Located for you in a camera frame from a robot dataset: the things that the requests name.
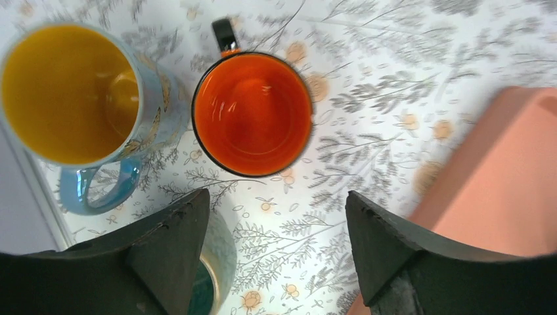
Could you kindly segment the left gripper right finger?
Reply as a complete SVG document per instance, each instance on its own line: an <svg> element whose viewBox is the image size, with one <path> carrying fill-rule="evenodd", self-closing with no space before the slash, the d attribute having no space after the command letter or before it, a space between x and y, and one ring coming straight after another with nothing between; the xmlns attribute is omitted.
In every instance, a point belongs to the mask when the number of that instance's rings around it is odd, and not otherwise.
<svg viewBox="0 0 557 315"><path fill-rule="evenodd" d="M556 255L517 257L451 240L350 191L347 229L373 314L555 314Z"/></svg>

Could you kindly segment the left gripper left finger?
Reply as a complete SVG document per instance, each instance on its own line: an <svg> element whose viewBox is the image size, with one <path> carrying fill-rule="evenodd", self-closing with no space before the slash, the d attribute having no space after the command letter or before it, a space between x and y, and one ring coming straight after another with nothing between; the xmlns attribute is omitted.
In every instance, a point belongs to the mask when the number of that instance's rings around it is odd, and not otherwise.
<svg viewBox="0 0 557 315"><path fill-rule="evenodd" d="M65 251L1 255L2 314L186 314L210 216L199 189Z"/></svg>

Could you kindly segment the teal green round mug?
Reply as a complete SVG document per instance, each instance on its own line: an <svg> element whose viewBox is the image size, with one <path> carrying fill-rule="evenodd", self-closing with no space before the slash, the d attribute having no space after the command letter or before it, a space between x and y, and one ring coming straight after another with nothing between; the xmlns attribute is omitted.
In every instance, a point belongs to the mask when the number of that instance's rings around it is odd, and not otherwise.
<svg viewBox="0 0 557 315"><path fill-rule="evenodd" d="M217 314L231 292L237 254L222 214L211 213L195 275L189 314Z"/></svg>

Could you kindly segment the orange mug black handle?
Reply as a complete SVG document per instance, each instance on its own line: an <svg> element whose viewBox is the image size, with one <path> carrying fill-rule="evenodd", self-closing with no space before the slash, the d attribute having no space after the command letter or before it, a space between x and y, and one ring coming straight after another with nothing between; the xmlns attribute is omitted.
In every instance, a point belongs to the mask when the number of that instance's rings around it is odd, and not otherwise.
<svg viewBox="0 0 557 315"><path fill-rule="evenodd" d="M206 155L242 177L291 166L311 138L313 104L302 76L264 52L242 51L228 18L212 22L221 58L199 80L192 126Z"/></svg>

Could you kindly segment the light blue butterfly mug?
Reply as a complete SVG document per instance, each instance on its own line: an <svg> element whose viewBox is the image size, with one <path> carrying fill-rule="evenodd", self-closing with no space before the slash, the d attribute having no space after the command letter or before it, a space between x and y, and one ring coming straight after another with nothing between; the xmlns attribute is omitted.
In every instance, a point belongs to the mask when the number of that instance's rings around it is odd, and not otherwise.
<svg viewBox="0 0 557 315"><path fill-rule="evenodd" d="M1 59L1 121L32 155L61 168L62 206L99 215L139 184L143 160L190 120L184 83L98 28L51 22Z"/></svg>

